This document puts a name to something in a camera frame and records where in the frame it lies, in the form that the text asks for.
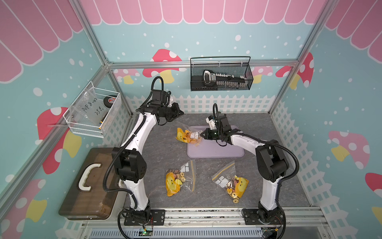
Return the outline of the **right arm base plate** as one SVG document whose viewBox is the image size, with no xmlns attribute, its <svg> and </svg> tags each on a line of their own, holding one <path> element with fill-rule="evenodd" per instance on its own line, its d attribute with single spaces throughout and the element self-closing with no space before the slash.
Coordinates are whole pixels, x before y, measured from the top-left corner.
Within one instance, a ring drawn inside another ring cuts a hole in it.
<svg viewBox="0 0 382 239">
<path fill-rule="evenodd" d="M 283 225 L 285 215 L 279 209 L 275 209 L 270 213 L 262 209 L 247 209 L 244 208 L 241 211 L 245 225 Z"/>
</svg>

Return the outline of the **ziploc bag of orange cookies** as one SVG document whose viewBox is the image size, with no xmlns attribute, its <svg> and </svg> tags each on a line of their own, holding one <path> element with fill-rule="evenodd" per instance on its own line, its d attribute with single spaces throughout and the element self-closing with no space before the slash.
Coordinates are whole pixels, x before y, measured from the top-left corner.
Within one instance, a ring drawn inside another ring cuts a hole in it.
<svg viewBox="0 0 382 239">
<path fill-rule="evenodd" d="M 180 142 L 184 142 L 187 144 L 193 144 L 198 146 L 203 138 L 201 136 L 200 130 L 193 130 L 190 126 L 183 124 L 179 121 L 176 122 L 177 124 L 177 136 L 176 139 Z"/>
</svg>

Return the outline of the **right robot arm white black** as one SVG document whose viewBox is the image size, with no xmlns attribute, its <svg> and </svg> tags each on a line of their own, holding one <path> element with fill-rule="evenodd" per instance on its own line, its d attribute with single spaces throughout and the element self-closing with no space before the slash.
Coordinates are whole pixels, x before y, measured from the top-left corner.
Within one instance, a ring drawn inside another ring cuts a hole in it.
<svg viewBox="0 0 382 239">
<path fill-rule="evenodd" d="M 258 171 L 263 178 L 262 196 L 258 205 L 258 218 L 269 224 L 278 217 L 284 219 L 284 210 L 279 204 L 282 183 L 295 177 L 299 162 L 294 153 L 276 140 L 262 140 L 248 135 L 229 125 L 226 131 L 207 128 L 201 133 L 206 140 L 220 140 L 254 154 Z"/>
</svg>

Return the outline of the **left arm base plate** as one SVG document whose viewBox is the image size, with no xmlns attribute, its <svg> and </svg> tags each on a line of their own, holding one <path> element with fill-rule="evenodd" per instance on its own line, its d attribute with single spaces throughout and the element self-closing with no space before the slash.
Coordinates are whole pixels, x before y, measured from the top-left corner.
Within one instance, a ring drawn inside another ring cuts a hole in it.
<svg viewBox="0 0 382 239">
<path fill-rule="evenodd" d="M 165 210 L 136 211 L 124 213 L 125 226 L 163 226 L 165 220 Z"/>
</svg>

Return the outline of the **ziploc bag near right arm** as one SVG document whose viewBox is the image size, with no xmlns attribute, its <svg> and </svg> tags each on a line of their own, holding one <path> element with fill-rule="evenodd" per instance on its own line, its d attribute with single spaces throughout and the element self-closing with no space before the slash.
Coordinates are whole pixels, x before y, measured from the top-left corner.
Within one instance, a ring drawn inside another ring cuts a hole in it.
<svg viewBox="0 0 382 239">
<path fill-rule="evenodd" d="M 212 176 L 212 181 L 232 198 L 242 198 L 249 180 L 236 174 L 236 164 L 232 161 Z"/>
</svg>

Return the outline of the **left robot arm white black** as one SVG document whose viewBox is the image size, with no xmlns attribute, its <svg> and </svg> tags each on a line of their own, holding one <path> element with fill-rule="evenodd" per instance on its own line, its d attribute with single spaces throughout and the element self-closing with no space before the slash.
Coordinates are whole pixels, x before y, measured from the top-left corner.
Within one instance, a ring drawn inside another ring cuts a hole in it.
<svg viewBox="0 0 382 239">
<path fill-rule="evenodd" d="M 138 120 L 132 133 L 121 147 L 112 151 L 112 162 L 106 170 L 102 187 L 106 193 L 126 192 L 130 197 L 131 214 L 141 218 L 150 216 L 150 204 L 144 187 L 147 163 L 142 156 L 144 144 L 156 125 L 165 125 L 184 115 L 179 104 L 174 103 L 171 92 L 164 90 L 164 79 L 156 76 L 151 84 L 150 94 L 136 110 Z M 111 189 L 107 180 L 114 170 L 124 183 L 124 188 Z"/>
</svg>

